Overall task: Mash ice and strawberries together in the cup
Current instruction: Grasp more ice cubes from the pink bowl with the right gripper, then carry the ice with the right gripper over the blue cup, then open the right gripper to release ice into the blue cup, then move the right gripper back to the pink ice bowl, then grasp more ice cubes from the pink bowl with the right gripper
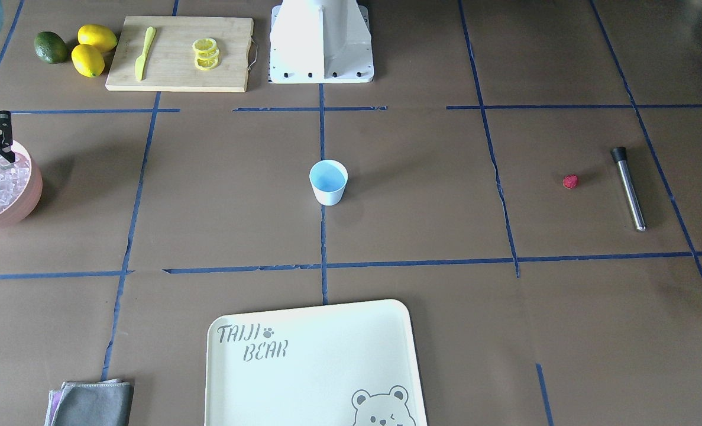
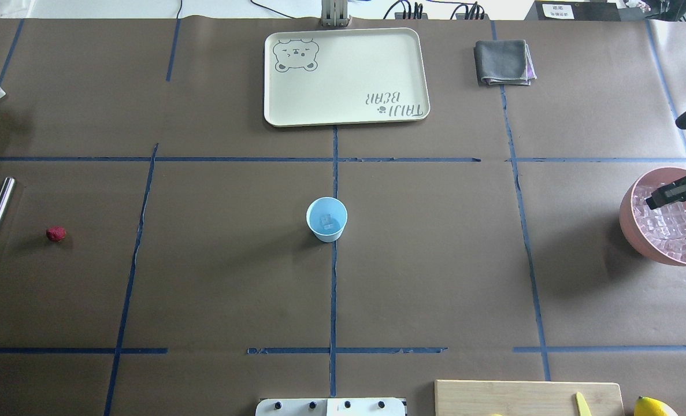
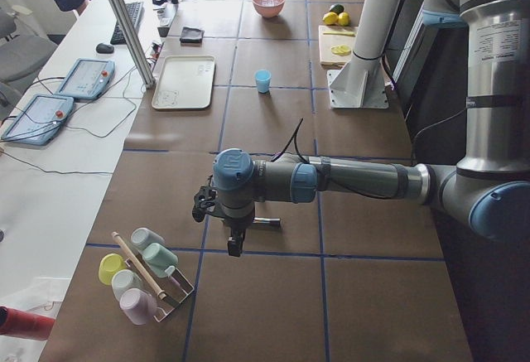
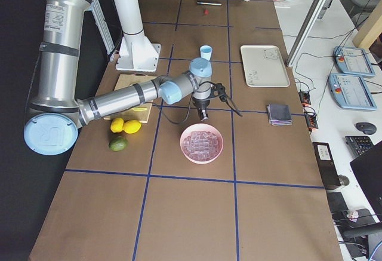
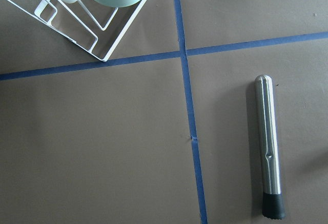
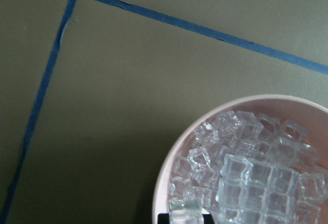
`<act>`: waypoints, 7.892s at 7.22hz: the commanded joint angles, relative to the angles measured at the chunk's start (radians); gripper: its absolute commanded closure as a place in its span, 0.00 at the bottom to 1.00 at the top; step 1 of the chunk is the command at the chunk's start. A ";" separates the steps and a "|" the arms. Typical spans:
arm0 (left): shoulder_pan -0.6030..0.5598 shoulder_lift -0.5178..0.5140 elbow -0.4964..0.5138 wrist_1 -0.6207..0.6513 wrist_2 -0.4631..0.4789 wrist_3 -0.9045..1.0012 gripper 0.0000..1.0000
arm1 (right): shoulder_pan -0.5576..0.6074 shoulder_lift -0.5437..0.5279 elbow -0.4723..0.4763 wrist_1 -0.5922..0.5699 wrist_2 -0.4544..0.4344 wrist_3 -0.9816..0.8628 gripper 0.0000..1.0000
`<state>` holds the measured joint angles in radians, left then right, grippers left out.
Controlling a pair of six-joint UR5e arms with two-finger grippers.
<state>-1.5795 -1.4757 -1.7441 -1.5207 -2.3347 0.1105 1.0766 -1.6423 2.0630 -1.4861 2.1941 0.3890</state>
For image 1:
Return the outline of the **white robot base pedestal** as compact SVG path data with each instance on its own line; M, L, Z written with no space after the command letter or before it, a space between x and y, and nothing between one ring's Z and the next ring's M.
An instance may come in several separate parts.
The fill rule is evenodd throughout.
M283 1L271 10L268 78L275 84L370 83L368 9L356 1Z

